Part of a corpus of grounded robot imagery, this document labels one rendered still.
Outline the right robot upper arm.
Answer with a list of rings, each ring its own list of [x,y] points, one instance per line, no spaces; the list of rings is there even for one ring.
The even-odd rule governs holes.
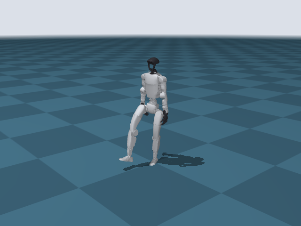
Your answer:
[[[145,90],[145,74],[146,74],[146,73],[144,73],[144,74],[141,75],[142,86],[143,86],[143,87],[141,87],[140,91],[141,91],[142,93],[146,93],[146,90]]]

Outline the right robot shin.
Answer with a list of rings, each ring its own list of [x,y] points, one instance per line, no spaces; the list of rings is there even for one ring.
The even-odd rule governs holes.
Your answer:
[[[127,155],[129,158],[131,158],[133,147],[136,143],[136,137],[133,137],[131,135],[131,131],[128,132],[127,136]]]

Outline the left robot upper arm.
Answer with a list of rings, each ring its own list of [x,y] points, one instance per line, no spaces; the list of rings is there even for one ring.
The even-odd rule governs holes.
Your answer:
[[[158,76],[158,81],[160,82],[160,85],[161,85],[161,91],[162,93],[160,93],[160,98],[164,98],[164,94],[166,93],[166,82],[167,82],[167,79],[165,76]]]

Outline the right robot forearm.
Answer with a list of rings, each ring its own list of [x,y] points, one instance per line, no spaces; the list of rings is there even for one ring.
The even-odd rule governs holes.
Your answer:
[[[140,92],[141,93],[141,102],[140,102],[140,104],[141,103],[144,103],[145,104],[145,96],[146,96],[146,93],[142,93],[142,92]]]

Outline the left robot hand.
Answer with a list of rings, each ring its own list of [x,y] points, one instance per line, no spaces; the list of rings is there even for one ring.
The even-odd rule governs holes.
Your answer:
[[[168,119],[168,116],[167,116],[168,113],[166,113],[165,110],[163,111],[163,115],[164,115],[164,116],[163,116],[163,119],[162,119],[163,123],[162,123],[161,125],[165,124],[165,123],[167,122],[167,119]],[[161,121],[161,122],[162,122],[162,121]]]

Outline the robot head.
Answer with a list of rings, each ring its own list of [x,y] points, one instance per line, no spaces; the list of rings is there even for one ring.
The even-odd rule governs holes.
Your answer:
[[[157,58],[152,57],[152,58],[150,58],[150,59],[147,61],[147,63],[148,63],[148,68],[149,68],[149,70],[151,71],[150,74],[155,74],[154,72],[158,73],[157,70],[155,69],[156,64],[159,63],[159,60],[158,60]],[[153,66],[153,69],[150,68],[150,64],[151,64],[151,65],[154,65],[154,66]]]

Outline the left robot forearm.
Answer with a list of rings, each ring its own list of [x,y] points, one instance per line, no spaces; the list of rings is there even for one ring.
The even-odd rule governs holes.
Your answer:
[[[165,110],[166,113],[168,113],[168,106],[167,106],[168,100],[167,100],[167,94],[166,93],[164,94],[164,98],[165,99],[162,99],[162,108],[163,108],[163,111]]]

